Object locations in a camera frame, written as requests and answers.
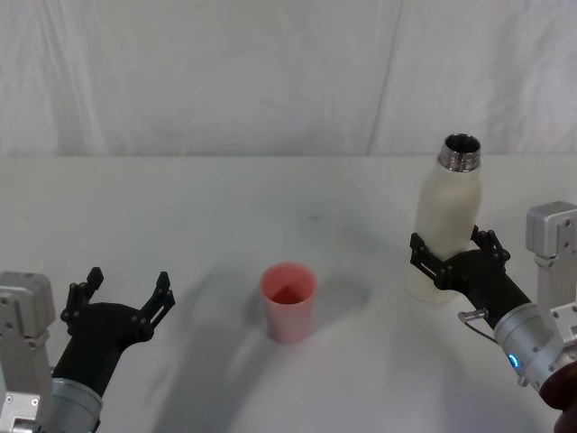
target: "white bottle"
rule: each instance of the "white bottle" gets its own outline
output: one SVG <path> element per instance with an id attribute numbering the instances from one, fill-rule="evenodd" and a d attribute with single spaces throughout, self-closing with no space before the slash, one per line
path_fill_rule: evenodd
<path id="1" fill-rule="evenodd" d="M 468 134 L 449 135 L 434 168 L 421 187 L 415 231 L 437 257 L 446 260 L 464 251 L 481 203 L 481 145 Z M 440 303 L 456 295 L 439 290 L 428 277 L 410 265 L 408 291 L 418 299 Z"/>

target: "white curtain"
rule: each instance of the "white curtain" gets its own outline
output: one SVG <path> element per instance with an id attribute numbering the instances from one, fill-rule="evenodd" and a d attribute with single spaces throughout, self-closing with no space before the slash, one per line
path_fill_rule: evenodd
<path id="1" fill-rule="evenodd" d="M 4 0 L 0 154 L 577 150 L 574 0 Z"/>

